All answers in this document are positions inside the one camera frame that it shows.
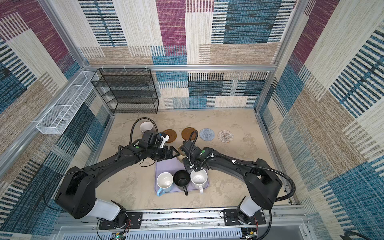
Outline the brown wooden round coaster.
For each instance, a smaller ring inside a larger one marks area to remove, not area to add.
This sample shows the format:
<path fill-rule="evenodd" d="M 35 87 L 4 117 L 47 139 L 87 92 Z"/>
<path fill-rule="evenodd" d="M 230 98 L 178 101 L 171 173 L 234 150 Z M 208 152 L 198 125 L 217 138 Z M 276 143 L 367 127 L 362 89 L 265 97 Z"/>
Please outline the brown wooden round coaster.
<path fill-rule="evenodd" d="M 196 138 L 196 129 L 188 127 L 182 130 L 182 138 L 184 140 L 194 140 Z"/>

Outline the white ceramic mug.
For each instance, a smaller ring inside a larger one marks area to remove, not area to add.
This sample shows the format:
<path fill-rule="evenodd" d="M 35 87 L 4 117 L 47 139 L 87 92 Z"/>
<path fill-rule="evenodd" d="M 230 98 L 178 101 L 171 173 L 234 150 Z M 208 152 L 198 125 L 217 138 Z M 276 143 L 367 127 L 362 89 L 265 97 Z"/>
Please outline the white ceramic mug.
<path fill-rule="evenodd" d="M 200 170 L 198 172 L 192 171 L 191 182 L 195 189 L 199 190 L 200 194 L 204 193 L 204 189 L 208 187 L 208 173 L 206 170 Z"/>

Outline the blue-grey woven round coaster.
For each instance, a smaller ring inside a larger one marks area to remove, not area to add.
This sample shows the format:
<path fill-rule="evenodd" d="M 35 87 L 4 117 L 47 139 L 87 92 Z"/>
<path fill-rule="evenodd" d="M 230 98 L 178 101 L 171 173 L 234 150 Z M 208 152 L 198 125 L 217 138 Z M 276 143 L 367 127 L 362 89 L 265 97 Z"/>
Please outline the blue-grey woven round coaster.
<path fill-rule="evenodd" d="M 205 128 L 200 131 L 200 138 L 203 141 L 212 141 L 215 138 L 215 133 L 213 130 Z"/>

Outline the black ceramic mug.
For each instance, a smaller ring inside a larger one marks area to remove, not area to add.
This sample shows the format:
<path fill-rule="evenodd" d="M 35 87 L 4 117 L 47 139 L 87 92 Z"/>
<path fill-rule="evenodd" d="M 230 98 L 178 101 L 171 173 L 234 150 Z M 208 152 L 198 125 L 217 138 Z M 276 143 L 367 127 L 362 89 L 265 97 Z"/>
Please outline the black ceramic mug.
<path fill-rule="evenodd" d="M 191 177 L 190 174 L 185 170 L 179 170 L 174 174 L 174 183 L 182 191 L 184 191 L 185 196 L 189 195 L 188 186 L 190 184 Z"/>

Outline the light blue handled mug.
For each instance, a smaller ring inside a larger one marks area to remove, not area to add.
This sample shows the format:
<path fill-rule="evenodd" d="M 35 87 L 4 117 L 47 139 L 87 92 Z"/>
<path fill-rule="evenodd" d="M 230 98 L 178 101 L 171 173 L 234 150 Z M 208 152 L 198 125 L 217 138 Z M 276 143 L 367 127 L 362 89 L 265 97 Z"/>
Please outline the light blue handled mug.
<path fill-rule="evenodd" d="M 168 172 L 161 173 L 157 178 L 157 186 L 159 187 L 157 191 L 158 197 L 161 197 L 162 195 L 169 193 L 174 187 L 173 175 Z"/>

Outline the lavender mug white inside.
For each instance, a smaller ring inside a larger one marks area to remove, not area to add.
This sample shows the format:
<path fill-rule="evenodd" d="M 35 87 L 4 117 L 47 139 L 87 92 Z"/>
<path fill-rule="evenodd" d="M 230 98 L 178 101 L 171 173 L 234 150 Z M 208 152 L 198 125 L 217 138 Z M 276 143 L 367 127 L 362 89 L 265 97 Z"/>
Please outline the lavender mug white inside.
<path fill-rule="evenodd" d="M 155 126 L 152 122 L 143 122 L 140 125 L 140 131 L 142 134 L 144 134 L 146 131 L 153 132 L 155 129 Z"/>

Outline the clear patterned glass coaster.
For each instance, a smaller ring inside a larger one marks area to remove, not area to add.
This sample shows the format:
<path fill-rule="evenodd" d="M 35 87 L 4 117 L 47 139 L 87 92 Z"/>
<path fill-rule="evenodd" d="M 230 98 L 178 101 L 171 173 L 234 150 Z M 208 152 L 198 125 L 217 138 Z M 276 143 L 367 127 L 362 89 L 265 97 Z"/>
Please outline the clear patterned glass coaster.
<path fill-rule="evenodd" d="M 233 133 L 228 130 L 221 130 L 218 132 L 218 139 L 222 143 L 229 143 L 233 140 Z"/>

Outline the beige ceramic mug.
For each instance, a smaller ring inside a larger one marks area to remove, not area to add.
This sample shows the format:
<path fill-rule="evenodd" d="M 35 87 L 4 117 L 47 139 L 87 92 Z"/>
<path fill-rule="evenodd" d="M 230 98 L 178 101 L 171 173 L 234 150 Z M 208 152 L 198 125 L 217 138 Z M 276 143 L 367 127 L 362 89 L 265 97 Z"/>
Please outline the beige ceramic mug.
<path fill-rule="evenodd" d="M 182 145 L 180 145 L 177 149 L 177 151 L 179 152 L 179 156 L 177 156 L 177 159 L 182 163 L 183 162 L 183 159 L 186 158 L 186 155 L 185 155 L 185 152 L 182 150 Z"/>

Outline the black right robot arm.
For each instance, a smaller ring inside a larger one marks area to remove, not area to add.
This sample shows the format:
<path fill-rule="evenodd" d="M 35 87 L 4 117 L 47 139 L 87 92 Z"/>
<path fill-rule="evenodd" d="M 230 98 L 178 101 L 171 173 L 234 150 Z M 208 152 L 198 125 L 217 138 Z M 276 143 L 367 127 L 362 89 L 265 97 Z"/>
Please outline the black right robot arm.
<path fill-rule="evenodd" d="M 271 210 L 275 202 L 282 201 L 279 193 L 283 186 L 278 177 L 281 172 L 270 168 L 262 159 L 243 161 L 205 147 L 200 149 L 193 141 L 183 141 L 181 150 L 186 154 L 187 167 L 220 171 L 243 181 L 249 191 L 237 208 L 237 219 L 250 218 L 260 209 Z"/>

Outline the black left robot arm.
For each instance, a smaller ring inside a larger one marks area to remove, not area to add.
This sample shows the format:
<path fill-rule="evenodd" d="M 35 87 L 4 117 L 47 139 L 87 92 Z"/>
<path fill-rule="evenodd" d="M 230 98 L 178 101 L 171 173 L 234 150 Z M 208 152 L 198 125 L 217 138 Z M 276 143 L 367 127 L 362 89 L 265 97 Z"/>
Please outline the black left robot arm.
<path fill-rule="evenodd" d="M 55 197 L 55 202 L 75 219 L 92 216 L 107 221 L 124 218 L 124 208 L 116 203 L 96 198 L 96 188 L 119 171 L 150 158 L 154 161 L 173 159 L 180 153 L 172 146 L 138 145 L 120 147 L 118 152 L 97 164 L 67 171 Z"/>

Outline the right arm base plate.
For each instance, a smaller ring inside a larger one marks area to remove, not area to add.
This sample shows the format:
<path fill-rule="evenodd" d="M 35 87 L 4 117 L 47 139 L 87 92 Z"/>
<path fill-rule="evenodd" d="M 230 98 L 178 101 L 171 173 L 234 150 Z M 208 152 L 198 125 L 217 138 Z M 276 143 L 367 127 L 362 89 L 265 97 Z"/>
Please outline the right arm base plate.
<path fill-rule="evenodd" d="M 262 210 L 255 212 L 252 217 L 247 216 L 237 209 L 224 209 L 222 212 L 226 226 L 256 225 L 256 223 L 264 225 L 267 223 L 265 214 Z"/>

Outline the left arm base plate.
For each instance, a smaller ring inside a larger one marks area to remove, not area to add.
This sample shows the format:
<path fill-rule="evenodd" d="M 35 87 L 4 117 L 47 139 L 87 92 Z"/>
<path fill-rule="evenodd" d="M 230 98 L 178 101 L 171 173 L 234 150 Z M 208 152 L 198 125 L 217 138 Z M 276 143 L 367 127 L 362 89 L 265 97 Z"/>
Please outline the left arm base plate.
<path fill-rule="evenodd" d="M 142 224 L 143 212 L 120 213 L 114 220 L 101 219 L 98 230 L 130 230 L 139 229 Z"/>

